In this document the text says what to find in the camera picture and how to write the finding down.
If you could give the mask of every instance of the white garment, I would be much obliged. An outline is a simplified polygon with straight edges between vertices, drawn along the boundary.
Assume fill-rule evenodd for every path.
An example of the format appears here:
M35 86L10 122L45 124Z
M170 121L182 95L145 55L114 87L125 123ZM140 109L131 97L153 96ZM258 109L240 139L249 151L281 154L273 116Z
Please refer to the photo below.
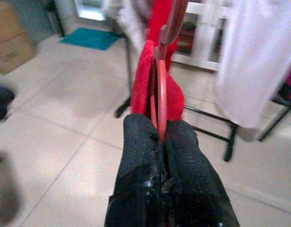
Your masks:
M116 20L140 55L146 43L146 27L142 18L135 12L132 1L104 0L101 11Z
M215 93L234 123L255 128L291 66L291 0L234 0Z

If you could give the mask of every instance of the white floor tile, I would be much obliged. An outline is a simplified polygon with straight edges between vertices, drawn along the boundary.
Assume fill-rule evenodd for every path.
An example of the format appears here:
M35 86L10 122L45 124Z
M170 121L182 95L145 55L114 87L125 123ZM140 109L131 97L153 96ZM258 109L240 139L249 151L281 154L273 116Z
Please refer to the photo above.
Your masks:
M181 87L185 96L202 99L210 73L188 70L181 65L171 67L171 75Z
M22 113L0 125L0 213L18 206L14 219L0 226L21 224L84 139Z
M282 109L285 109L285 107L277 103L268 102L263 111L263 116L269 119L274 119L280 114ZM291 124L291 111L281 120L281 122Z
M120 118L115 118L114 112L116 108L123 104L128 97L128 91L119 95L119 98L113 104L112 108L104 116L104 118L98 123L94 131L91 133L91 137L99 141L111 144L119 149L123 147L123 120L126 115L130 114L130 108L128 108Z
M123 80L69 67L22 110L88 134L124 86Z
M291 227L291 214L227 191L241 227Z
M85 52L84 48L59 44L56 41L54 36L45 40L48 44L41 43L35 58L9 74L0 76L0 80L11 84L17 90L13 108L24 104Z
M185 105L196 108L196 109L201 109L201 104L202 101L196 98L190 98L190 97L185 97ZM198 119L199 119L199 114L195 113L193 111L184 109L183 110L183 120L188 122L189 124L193 126L198 125Z
M225 187L291 212L291 125L280 124L264 142L239 132L229 163L222 160L225 142L201 133L198 138Z
M210 102L210 103L215 103L215 94L214 94L214 86L215 86L215 81L216 81L217 76L215 74L211 74L208 77L207 80L207 86L204 91L203 95L203 100Z
M216 104L201 101L200 106L201 106L200 109L202 111L227 119L227 117L222 113L222 111ZM201 114L198 115L199 117L197 119L195 126L224 137L229 136L231 130L229 124Z
M102 227L121 154L89 139L23 226Z
M135 75L138 56L131 48L132 76ZM86 53L75 62L75 66L88 69L105 75L106 77L118 77L127 80L127 63L125 52L125 40L118 39L108 50L88 49Z

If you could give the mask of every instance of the teal mat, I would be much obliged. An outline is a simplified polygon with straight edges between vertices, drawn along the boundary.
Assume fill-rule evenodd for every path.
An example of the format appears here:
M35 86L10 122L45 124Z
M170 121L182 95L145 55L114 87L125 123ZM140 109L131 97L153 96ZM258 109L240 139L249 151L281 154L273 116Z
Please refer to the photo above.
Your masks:
M98 50L107 50L118 36L112 32L103 32L87 28L78 28L73 33L66 36L60 42L75 46L89 47Z

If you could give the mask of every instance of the cabinet door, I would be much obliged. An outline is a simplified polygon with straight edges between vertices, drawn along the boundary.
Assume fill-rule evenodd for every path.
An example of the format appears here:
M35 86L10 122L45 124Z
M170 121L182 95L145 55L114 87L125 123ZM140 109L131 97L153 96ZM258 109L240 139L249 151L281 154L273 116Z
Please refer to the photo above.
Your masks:
M199 66L201 46L198 45L203 33L203 24L209 19L211 0L190 0L183 25L179 33L177 53L172 60L184 64Z
M230 19L231 3L228 0L213 0L211 18L205 24L205 34L201 45L200 67L217 70L220 60L223 29Z

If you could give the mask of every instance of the shoe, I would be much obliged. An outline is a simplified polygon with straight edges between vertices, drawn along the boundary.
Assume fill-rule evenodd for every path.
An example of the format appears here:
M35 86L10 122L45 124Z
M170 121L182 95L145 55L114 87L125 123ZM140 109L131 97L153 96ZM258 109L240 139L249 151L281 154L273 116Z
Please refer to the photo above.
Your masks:
M15 98L14 92L6 87L0 86L0 103L4 105L10 104Z

